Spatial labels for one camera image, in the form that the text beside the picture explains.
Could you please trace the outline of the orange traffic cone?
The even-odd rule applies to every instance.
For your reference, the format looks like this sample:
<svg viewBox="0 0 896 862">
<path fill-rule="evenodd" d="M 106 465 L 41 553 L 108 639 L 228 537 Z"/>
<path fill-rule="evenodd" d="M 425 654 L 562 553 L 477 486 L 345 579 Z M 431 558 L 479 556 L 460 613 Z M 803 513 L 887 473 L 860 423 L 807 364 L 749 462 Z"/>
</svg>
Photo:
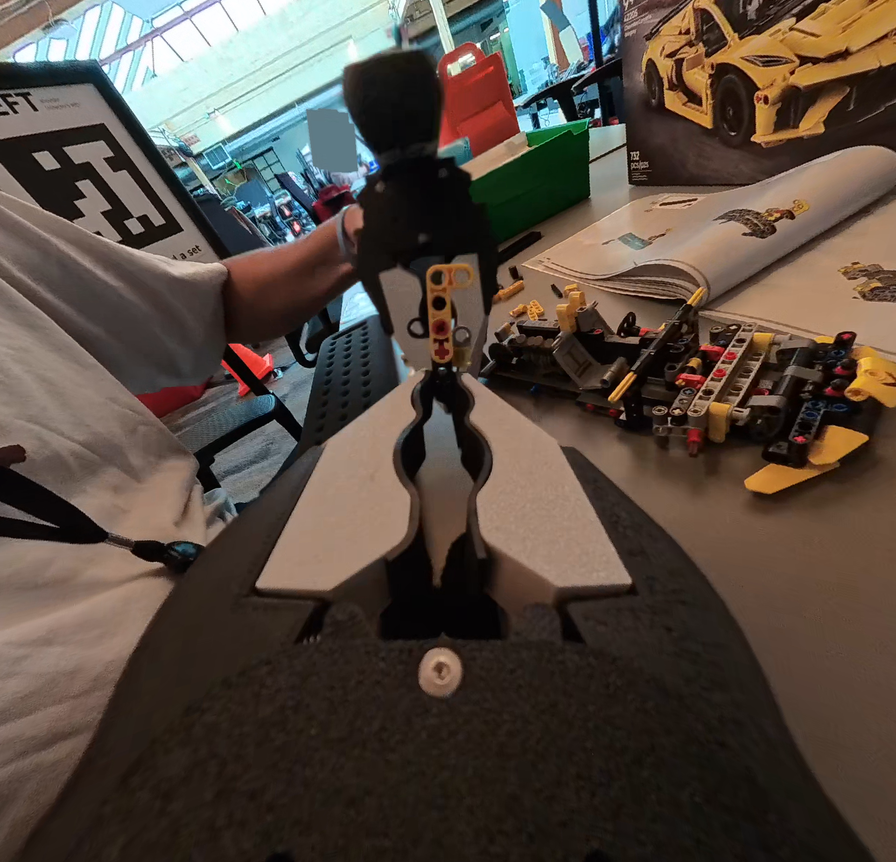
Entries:
<svg viewBox="0 0 896 862">
<path fill-rule="evenodd" d="M 262 356 L 247 346 L 231 343 L 226 347 L 221 364 L 237 381 L 241 400 L 272 394 L 267 386 L 275 371 L 272 353 Z"/>
</svg>

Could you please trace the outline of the person's left forearm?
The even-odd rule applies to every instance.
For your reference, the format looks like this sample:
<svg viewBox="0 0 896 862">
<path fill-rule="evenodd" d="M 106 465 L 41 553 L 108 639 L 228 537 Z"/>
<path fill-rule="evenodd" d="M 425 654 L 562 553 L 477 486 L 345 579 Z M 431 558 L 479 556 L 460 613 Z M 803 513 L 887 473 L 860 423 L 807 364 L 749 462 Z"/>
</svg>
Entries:
<svg viewBox="0 0 896 862">
<path fill-rule="evenodd" d="M 358 206 L 356 241 L 364 225 Z M 229 343 L 251 344 L 290 334 L 358 282 L 356 267 L 342 261 L 335 218 L 298 241 L 224 261 L 222 299 Z"/>
</svg>

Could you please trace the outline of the yellow lego beam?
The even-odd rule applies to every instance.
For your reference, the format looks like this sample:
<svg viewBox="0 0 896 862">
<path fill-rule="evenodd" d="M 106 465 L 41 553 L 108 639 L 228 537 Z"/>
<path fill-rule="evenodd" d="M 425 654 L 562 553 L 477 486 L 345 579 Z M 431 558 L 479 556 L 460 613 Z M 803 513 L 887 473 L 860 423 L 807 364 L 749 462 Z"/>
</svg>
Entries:
<svg viewBox="0 0 896 862">
<path fill-rule="evenodd" d="M 471 264 L 435 264 L 425 280 L 429 357 L 434 365 L 454 365 L 455 265 Z"/>
</svg>

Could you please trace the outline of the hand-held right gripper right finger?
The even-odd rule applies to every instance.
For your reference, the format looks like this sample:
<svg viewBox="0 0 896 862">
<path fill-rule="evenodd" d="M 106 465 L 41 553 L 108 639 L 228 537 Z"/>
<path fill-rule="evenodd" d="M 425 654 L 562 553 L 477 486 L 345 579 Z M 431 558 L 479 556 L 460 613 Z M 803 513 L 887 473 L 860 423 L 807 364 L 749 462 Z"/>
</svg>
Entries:
<svg viewBox="0 0 896 862">
<path fill-rule="evenodd" d="M 560 444 L 478 380 L 464 375 L 462 385 L 490 454 L 475 496 L 486 588 L 509 622 L 533 606 L 628 593 L 633 578 Z"/>
</svg>

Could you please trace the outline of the red tote bag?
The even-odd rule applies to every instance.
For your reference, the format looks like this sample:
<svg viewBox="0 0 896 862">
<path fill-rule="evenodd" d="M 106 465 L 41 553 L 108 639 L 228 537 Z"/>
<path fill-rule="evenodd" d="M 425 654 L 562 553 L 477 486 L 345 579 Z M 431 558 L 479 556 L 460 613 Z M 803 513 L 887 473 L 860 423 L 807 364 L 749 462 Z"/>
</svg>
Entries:
<svg viewBox="0 0 896 862">
<path fill-rule="evenodd" d="M 440 148 L 466 138 L 476 157 L 520 132 L 500 52 L 485 55 L 475 43 L 465 42 L 442 57 L 437 74 L 442 89 Z"/>
</svg>

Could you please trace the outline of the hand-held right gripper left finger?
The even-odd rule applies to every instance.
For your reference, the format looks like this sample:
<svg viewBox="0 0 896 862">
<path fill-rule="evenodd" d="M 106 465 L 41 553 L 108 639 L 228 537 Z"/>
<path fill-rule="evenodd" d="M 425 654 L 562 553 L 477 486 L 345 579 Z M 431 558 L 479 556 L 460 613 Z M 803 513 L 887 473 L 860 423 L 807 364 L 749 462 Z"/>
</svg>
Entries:
<svg viewBox="0 0 896 862">
<path fill-rule="evenodd" d="M 358 606 L 389 638 L 429 633 L 417 476 L 427 374 L 413 374 L 323 446 L 255 582 L 264 598 Z"/>
</svg>

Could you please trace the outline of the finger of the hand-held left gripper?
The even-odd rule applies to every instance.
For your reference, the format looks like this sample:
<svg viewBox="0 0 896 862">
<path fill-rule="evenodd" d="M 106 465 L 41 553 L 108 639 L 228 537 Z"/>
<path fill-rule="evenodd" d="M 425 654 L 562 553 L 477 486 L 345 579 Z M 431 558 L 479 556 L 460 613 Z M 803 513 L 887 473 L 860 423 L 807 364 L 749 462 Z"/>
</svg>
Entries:
<svg viewBox="0 0 896 862">
<path fill-rule="evenodd" d="M 485 334 L 487 313 L 476 265 L 454 266 L 454 368 L 477 373 Z"/>
<path fill-rule="evenodd" d="M 396 266 L 382 272 L 385 304 L 392 336 L 406 364 L 414 370 L 429 369 L 429 340 L 421 277 L 409 268 Z"/>
</svg>

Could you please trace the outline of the open lego instruction booklet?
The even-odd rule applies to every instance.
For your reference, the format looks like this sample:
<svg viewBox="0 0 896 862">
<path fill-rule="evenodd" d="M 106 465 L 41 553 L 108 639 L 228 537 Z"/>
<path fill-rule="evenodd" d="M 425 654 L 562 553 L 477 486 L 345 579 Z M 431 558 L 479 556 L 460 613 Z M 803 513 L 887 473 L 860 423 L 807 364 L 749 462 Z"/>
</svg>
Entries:
<svg viewBox="0 0 896 862">
<path fill-rule="evenodd" d="M 556 283 L 894 354 L 895 154 L 856 146 L 756 184 L 635 200 L 526 265 Z"/>
</svg>

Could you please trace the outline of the lego set box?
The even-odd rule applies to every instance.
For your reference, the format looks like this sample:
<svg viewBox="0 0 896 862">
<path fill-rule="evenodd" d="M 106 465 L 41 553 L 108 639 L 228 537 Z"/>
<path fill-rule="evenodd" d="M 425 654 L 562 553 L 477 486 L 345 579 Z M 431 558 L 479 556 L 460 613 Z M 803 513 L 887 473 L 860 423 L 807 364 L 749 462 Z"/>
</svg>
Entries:
<svg viewBox="0 0 896 862">
<path fill-rule="evenodd" d="M 620 7 L 631 185 L 743 185 L 895 148 L 895 0 Z"/>
</svg>

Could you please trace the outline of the framed black white marker sign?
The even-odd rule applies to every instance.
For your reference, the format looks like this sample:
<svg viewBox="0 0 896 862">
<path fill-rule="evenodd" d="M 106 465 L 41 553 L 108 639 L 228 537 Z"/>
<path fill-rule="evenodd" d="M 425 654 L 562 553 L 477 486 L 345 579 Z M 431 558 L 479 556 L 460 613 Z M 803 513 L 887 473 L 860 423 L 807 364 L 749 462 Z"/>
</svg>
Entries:
<svg viewBox="0 0 896 862">
<path fill-rule="evenodd" d="M 2 62 L 2 191 L 133 250 L 230 256 L 97 62 Z"/>
</svg>

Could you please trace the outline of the green plastic bin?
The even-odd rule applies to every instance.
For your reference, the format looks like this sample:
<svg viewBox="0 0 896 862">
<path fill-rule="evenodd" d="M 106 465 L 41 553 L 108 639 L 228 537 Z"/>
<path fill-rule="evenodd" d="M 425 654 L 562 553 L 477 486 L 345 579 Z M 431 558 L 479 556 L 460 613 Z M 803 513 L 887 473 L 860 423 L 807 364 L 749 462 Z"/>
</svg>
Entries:
<svg viewBox="0 0 896 862">
<path fill-rule="evenodd" d="M 590 196 L 588 120 L 521 132 L 463 169 L 495 240 L 509 241 Z"/>
</svg>

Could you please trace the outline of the black perforated office chair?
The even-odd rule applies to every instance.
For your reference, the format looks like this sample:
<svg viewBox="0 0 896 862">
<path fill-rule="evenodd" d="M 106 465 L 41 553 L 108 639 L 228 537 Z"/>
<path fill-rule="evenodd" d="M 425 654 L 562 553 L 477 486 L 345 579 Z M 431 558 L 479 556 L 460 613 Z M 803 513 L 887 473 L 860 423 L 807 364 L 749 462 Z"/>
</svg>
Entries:
<svg viewBox="0 0 896 862">
<path fill-rule="evenodd" d="M 275 422 L 297 445 L 292 463 L 348 426 L 399 384 L 392 340 L 372 313 L 326 338 L 316 358 L 315 375 L 302 424 L 259 379 L 262 394 L 214 413 L 185 431 L 181 443 L 194 455 L 204 491 L 219 487 L 212 466 L 216 456 L 253 431 Z"/>
</svg>

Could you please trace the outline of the black yellow lego car chassis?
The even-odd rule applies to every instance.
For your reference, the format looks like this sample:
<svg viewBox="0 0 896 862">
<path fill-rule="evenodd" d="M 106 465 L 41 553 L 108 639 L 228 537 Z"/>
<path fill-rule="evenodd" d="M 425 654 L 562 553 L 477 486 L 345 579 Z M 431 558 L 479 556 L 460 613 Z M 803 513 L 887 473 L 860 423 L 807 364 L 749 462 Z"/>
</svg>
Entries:
<svg viewBox="0 0 896 862">
<path fill-rule="evenodd" d="M 553 318 L 536 300 L 511 310 L 481 376 L 553 391 L 690 457 L 734 434 L 761 448 L 745 488 L 762 496 L 837 470 L 894 409 L 894 363 L 854 332 L 804 339 L 733 322 L 702 340 L 697 308 L 694 294 L 657 328 L 633 312 L 611 327 L 569 285 Z"/>
</svg>

